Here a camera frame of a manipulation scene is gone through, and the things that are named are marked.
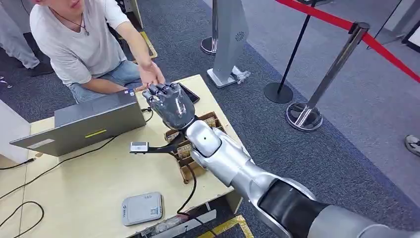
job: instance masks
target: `laptop lid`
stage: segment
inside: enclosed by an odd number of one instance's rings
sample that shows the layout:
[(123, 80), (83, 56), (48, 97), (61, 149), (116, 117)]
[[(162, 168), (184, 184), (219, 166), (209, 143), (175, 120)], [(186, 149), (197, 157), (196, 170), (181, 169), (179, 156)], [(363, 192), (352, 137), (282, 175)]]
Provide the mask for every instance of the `laptop lid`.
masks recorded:
[(105, 95), (84, 103), (56, 110), (54, 112), (54, 125), (55, 127), (59, 127), (136, 101), (137, 98), (131, 89)]
[(145, 124), (136, 100), (97, 115), (26, 136), (12, 141), (10, 144), (53, 156), (61, 156)]

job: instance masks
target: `white t-shirt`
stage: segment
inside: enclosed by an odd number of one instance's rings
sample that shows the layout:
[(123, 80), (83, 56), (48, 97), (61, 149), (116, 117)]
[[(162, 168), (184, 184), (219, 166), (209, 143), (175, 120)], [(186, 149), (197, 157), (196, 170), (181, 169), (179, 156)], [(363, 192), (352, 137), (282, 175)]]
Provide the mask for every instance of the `white t-shirt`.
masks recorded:
[(115, 0), (84, 0), (80, 32), (65, 27), (46, 6), (35, 5), (31, 11), (32, 35), (41, 51), (51, 59), (51, 66), (65, 85), (87, 83), (115, 69), (127, 58), (108, 30), (127, 16)]

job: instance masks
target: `stanchion post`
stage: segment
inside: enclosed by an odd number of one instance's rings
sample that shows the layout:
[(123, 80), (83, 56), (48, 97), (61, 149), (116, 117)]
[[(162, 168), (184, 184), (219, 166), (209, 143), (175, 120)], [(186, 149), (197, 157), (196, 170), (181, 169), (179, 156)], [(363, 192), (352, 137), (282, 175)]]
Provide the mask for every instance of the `stanchion post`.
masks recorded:
[(201, 49), (208, 55), (215, 55), (217, 50), (217, 39), (218, 39), (218, 22), (217, 22), (217, 0), (213, 0), (213, 6), (211, 11), (211, 37), (204, 38), (201, 41)]
[[(311, 7), (315, 7), (316, 1), (317, 0), (312, 0)], [(287, 63), (286, 70), (284, 71), (281, 82), (269, 83), (264, 87), (265, 97), (274, 103), (284, 104), (290, 102), (293, 99), (292, 89), (289, 86), (284, 85), (284, 82), (286, 81), (286, 77), (289, 73), (290, 66), (292, 66), (293, 59), (295, 58), (296, 52), (298, 51), (299, 45), (301, 43), (303, 34), (306, 31), (306, 27), (308, 26), (310, 18), (311, 15), (307, 14), (305, 21), (302, 25), (301, 32), (299, 33), (298, 39), (296, 41), (295, 47), (293, 48), (292, 55), (290, 56), (289, 62)]]
[(309, 102), (293, 103), (287, 108), (286, 119), (290, 125), (301, 131), (314, 131), (322, 125), (322, 114), (315, 106), (368, 29), (369, 24), (367, 23), (358, 22), (353, 24), (353, 27), (349, 32), (351, 34), (349, 40), (344, 45), (312, 97), (309, 99)]

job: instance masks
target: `gray carpet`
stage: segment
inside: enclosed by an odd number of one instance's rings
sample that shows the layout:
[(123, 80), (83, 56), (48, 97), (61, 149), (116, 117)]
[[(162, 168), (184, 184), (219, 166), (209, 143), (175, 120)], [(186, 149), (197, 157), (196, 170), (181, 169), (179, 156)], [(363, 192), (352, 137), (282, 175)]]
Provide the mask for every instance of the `gray carpet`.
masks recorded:
[[(211, 12), (203, 1), (142, 0), (139, 7), (158, 52), (155, 62), (168, 80), (204, 73), (212, 66), (213, 57), (199, 49), (201, 39), (210, 35)], [(6, 58), (0, 53), (0, 59)], [(245, 46), (237, 65), (252, 73), (241, 85), (217, 89), (202, 76), (258, 165), (301, 182), (322, 202), (344, 206), (392, 227), (420, 229), (419, 208), (328, 120), (314, 133), (299, 132), (287, 124), (287, 105), (273, 104), (262, 93), (267, 83), (281, 75), (253, 47)], [(73, 103), (55, 76), (31, 79), (22, 72), (9, 74), (14, 91), (1, 88), (0, 99), (30, 121)], [(296, 101), (305, 100), (293, 90)], [(16, 98), (15, 94), (25, 93)], [(248, 203), (243, 203), (239, 213), (255, 237), (274, 237)], [(215, 225), (222, 222), (219, 218)]]
[[(283, 73), (305, 19), (274, 0), (243, 0), (249, 44)], [(375, 35), (397, 0), (336, 0), (317, 8), (365, 21)], [(346, 31), (311, 18), (288, 80), (309, 98), (345, 44)], [(393, 42), (387, 49), (420, 74), (420, 54)], [(420, 159), (404, 146), (420, 136), (420, 84), (361, 43), (319, 102), (319, 109), (372, 163), (420, 206)]]

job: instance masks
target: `gray pants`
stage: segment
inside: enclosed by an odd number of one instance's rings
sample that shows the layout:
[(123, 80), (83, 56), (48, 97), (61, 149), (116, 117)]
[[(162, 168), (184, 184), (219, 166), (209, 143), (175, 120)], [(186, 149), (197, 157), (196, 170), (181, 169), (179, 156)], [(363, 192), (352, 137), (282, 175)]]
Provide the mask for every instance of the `gray pants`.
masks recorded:
[(26, 68), (34, 68), (39, 64), (16, 22), (10, 18), (0, 2), (0, 47), (10, 57), (20, 60)]

